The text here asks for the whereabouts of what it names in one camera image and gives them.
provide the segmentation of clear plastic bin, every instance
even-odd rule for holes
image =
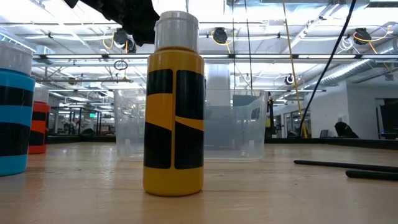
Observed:
[[[145,91],[118,90],[114,95],[118,156],[142,159]],[[221,95],[224,99],[213,98]],[[264,91],[206,90],[205,159],[260,159],[264,150],[267,99]]]

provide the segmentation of yellow cable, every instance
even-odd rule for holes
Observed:
[[[112,42],[111,42],[111,46],[110,47],[108,47],[105,44],[105,38],[102,39],[102,44],[104,45],[104,47],[106,47],[107,49],[111,49],[113,47],[113,37],[114,37],[114,32],[112,33]]]
[[[296,90],[296,97],[297,97],[297,105],[298,105],[298,113],[300,115],[300,119],[303,120],[303,113],[301,111],[301,104],[300,104],[300,98],[299,98],[299,90],[297,89],[297,80],[296,80],[296,73],[294,70],[294,63],[293,63],[293,53],[292,53],[292,44],[290,43],[290,35],[289,35],[289,25],[287,24],[287,16],[286,16],[286,0],[283,0],[283,6],[284,6],[284,14],[285,14],[285,24],[286,24],[286,35],[287,35],[287,43],[289,45],[289,53],[290,53],[290,62],[292,64],[292,73],[293,73],[293,78],[294,78],[294,88]],[[304,138],[307,138],[307,129],[305,128],[305,123],[303,123],[303,132],[304,132]]]
[[[226,44],[226,48],[228,49],[228,53],[231,54],[231,50],[229,49],[229,44]]]
[[[369,45],[371,46],[373,52],[374,52],[375,54],[377,54],[377,51],[376,51],[376,49],[373,47],[373,44],[372,44],[372,43],[369,43]],[[390,69],[390,67],[388,67],[387,64],[386,64],[385,62],[383,62],[383,64],[384,64],[385,68],[386,68],[386,69],[391,73],[391,75],[392,75],[393,71]]]
[[[357,34],[357,32],[354,33],[353,37],[354,37],[355,39],[360,40],[360,41],[363,41],[363,42],[369,42],[369,43],[370,43],[370,42],[376,42],[376,41],[379,41],[379,40],[382,40],[382,39],[386,38],[387,35],[388,35],[389,30],[390,30],[390,26],[387,27],[387,32],[386,32],[386,34],[384,35],[384,37],[380,37],[380,38],[378,38],[378,39],[376,39],[376,40],[364,40],[364,39],[361,39],[361,38],[359,38],[359,37],[356,37],[355,34]]]
[[[220,43],[217,43],[217,41],[214,40],[213,34],[214,34],[214,31],[211,32],[211,39],[214,41],[214,43],[216,43],[216,44],[218,44],[218,45],[225,45],[226,48],[228,49],[228,53],[231,54],[231,50],[229,49],[229,44],[231,44],[232,41],[234,41],[234,40],[231,40],[229,43],[220,44]]]

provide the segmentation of plastic container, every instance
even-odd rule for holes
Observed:
[[[232,104],[209,98],[214,93],[230,95]],[[206,95],[205,160],[259,160],[264,150],[267,93],[260,90],[206,90]],[[144,90],[114,92],[116,144],[122,160],[143,158],[143,97]]]
[[[144,157],[145,90],[114,91],[116,145],[121,159]]]
[[[50,105],[49,91],[46,88],[36,87],[32,124],[29,138],[29,154],[41,154],[47,150],[47,135],[49,131]]]
[[[35,87],[31,66],[30,50],[0,42],[0,176],[26,169]]]

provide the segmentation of black cable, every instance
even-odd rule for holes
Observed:
[[[360,179],[374,179],[374,180],[398,180],[398,174],[387,173],[387,172],[371,172],[361,170],[347,170],[346,175],[349,178],[360,178]]]
[[[346,22],[344,23],[344,26],[343,26],[343,28],[342,28],[342,30],[341,30],[341,33],[340,33],[340,35],[338,36],[338,39],[337,39],[336,44],[335,44],[335,47],[334,47],[333,50],[331,51],[331,54],[330,54],[330,58],[329,58],[329,60],[328,60],[328,63],[326,63],[326,66],[325,66],[325,68],[323,69],[323,72],[322,72],[321,76],[319,77],[319,79],[318,79],[318,81],[317,81],[317,84],[315,85],[315,88],[313,89],[313,92],[312,92],[310,101],[308,101],[308,105],[307,105],[307,107],[305,108],[304,114],[303,114],[303,116],[302,116],[303,119],[301,119],[301,122],[300,122],[300,128],[299,128],[300,132],[298,133],[299,136],[301,136],[301,130],[302,130],[302,128],[303,128],[303,123],[304,123],[305,116],[307,115],[307,112],[308,112],[308,109],[309,109],[309,107],[310,107],[310,105],[311,105],[311,102],[312,102],[312,100],[313,100],[313,97],[315,96],[315,93],[317,92],[317,88],[318,88],[318,86],[319,86],[319,83],[321,82],[323,76],[326,74],[326,71],[328,70],[330,63],[331,63],[331,61],[333,60],[333,56],[334,56],[334,54],[336,53],[336,50],[337,50],[338,46],[340,45],[341,38],[343,38],[344,33],[346,32],[346,29],[347,29],[349,20],[351,19],[351,15],[353,14],[353,11],[354,11],[355,3],[356,3],[356,0],[353,0],[353,1],[351,2],[351,6],[349,7],[349,11],[348,11],[348,16],[347,16]]]
[[[378,171],[378,172],[398,173],[398,167],[391,167],[391,166],[350,164],[350,163],[343,163],[343,162],[305,161],[305,160],[294,160],[293,162],[295,164],[300,164],[300,165],[327,166],[327,167],[339,167],[339,168],[348,168],[348,169],[361,169],[361,170],[371,170],[371,171]]]
[[[253,90],[253,79],[252,79],[252,70],[251,70],[251,48],[250,48],[250,32],[249,32],[249,15],[248,15],[248,7],[247,7],[247,4],[246,4],[246,0],[244,0],[244,10],[246,11],[246,26],[248,28],[249,62],[250,62],[250,89]]]

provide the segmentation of white wall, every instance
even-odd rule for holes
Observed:
[[[398,98],[398,88],[348,85],[347,91],[349,125],[361,139],[378,139],[376,98]]]
[[[311,103],[312,137],[319,138],[321,130],[329,130],[329,137],[337,136],[335,124],[339,118],[350,124],[346,82],[334,87],[322,87],[325,93],[316,93]]]

